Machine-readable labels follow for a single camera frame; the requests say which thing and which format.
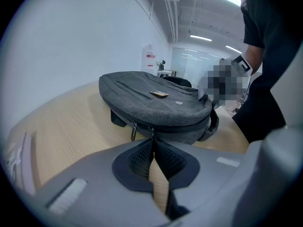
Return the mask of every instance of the light wood tabletop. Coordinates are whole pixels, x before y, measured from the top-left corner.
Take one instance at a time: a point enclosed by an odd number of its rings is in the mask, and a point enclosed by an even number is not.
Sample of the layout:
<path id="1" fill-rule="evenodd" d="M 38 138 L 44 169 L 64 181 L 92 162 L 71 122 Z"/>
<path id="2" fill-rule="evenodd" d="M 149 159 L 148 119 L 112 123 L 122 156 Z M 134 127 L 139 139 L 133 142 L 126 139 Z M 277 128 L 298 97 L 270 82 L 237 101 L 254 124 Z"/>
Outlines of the light wood tabletop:
<path id="1" fill-rule="evenodd" d="M 197 147 L 245 153 L 248 142 L 227 114 L 219 107 L 218 131 Z M 121 128 L 110 120 L 110 109 L 99 94 L 98 82 L 81 86 L 58 96 L 34 110 L 10 132 L 7 147 L 23 132 L 33 137 L 32 166 L 36 188 L 91 153 L 131 141 L 131 127 Z M 136 140 L 144 139 L 137 133 Z M 150 168 L 154 200 L 164 211 L 168 181 L 155 161 Z"/>

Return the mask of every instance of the ceiling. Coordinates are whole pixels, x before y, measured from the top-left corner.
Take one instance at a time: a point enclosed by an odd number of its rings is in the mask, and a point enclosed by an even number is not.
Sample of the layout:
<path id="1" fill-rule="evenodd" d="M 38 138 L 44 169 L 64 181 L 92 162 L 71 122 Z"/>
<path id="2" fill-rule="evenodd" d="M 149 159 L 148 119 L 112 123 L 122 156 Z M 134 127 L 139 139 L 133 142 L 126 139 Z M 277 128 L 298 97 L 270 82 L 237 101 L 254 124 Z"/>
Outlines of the ceiling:
<path id="1" fill-rule="evenodd" d="M 154 12 L 169 40 L 172 34 L 164 0 L 154 1 Z M 211 46 L 220 50 L 229 50 L 229 45 L 245 51 L 243 43 L 244 22 L 240 7 L 226 0 L 180 0 L 178 2 L 178 41 Z M 211 42 L 191 38 L 199 35 L 212 39 Z"/>

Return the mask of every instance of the black shirt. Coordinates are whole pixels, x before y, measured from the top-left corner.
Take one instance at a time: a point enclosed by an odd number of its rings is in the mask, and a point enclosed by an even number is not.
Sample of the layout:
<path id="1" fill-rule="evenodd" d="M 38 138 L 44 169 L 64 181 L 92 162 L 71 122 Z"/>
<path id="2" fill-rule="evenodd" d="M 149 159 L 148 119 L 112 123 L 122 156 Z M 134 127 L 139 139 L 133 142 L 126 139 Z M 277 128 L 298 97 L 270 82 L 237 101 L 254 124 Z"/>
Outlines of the black shirt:
<path id="1" fill-rule="evenodd" d="M 288 1 L 280 2 L 287 6 Z M 250 95 L 268 94 L 291 63 L 302 38 L 286 26 L 287 17 L 283 12 L 287 10 L 282 11 L 274 0 L 243 0 L 241 10 L 245 24 L 244 43 L 264 48 L 262 75 L 251 84 Z"/>

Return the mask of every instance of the gray backpack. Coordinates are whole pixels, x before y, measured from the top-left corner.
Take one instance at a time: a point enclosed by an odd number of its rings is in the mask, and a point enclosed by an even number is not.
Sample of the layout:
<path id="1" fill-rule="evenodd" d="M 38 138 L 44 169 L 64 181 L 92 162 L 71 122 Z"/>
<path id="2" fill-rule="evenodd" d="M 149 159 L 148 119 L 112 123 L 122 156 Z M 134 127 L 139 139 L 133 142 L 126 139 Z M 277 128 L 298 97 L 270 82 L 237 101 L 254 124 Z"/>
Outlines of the gray backpack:
<path id="1" fill-rule="evenodd" d="M 99 91 L 111 108 L 112 123 L 133 128 L 132 141 L 138 131 L 148 138 L 193 144 L 208 139 L 218 128 L 219 118 L 207 95 L 199 100 L 198 89 L 179 86 L 147 72 L 103 75 Z M 169 95 L 159 97 L 151 91 Z"/>

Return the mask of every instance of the person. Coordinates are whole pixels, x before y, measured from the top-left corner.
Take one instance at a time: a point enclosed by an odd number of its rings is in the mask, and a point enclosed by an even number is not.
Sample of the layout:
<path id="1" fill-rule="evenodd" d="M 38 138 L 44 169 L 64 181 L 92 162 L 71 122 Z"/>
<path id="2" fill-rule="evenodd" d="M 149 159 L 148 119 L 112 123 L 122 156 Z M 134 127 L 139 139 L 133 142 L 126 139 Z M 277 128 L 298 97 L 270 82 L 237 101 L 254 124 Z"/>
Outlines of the person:
<path id="1" fill-rule="evenodd" d="M 253 73 L 263 64 L 262 75 L 252 82 L 246 102 L 233 116 L 249 143 L 262 140 L 273 129 L 285 125 L 270 89 L 285 72 L 302 41 L 301 36 L 291 31 L 287 11 L 283 14 L 285 9 L 276 1 L 243 0 L 241 3 L 244 43 L 248 44 L 244 58 Z"/>

